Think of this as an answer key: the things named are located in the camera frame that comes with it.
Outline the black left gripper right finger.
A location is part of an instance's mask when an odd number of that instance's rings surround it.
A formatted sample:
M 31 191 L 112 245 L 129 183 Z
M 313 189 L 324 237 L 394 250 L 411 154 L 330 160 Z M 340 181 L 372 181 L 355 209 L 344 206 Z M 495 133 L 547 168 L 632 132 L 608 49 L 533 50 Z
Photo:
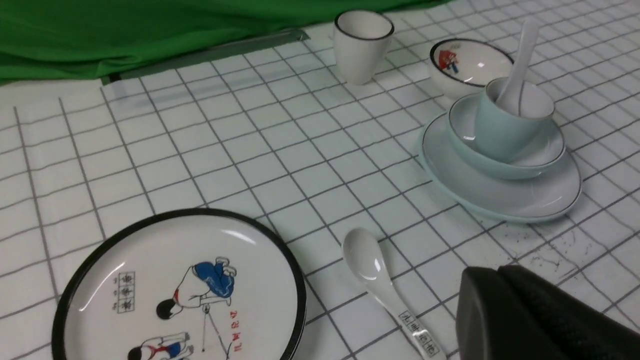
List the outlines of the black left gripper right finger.
M 640 358 L 638 333 L 523 266 L 502 266 L 502 276 L 546 337 L 569 360 Z

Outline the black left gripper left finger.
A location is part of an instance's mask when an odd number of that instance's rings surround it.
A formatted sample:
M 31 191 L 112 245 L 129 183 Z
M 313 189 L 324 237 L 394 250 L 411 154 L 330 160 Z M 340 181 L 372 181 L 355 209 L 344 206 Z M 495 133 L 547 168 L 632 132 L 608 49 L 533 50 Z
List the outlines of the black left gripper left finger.
M 462 360 L 561 358 L 515 291 L 491 268 L 462 271 L 455 333 Z

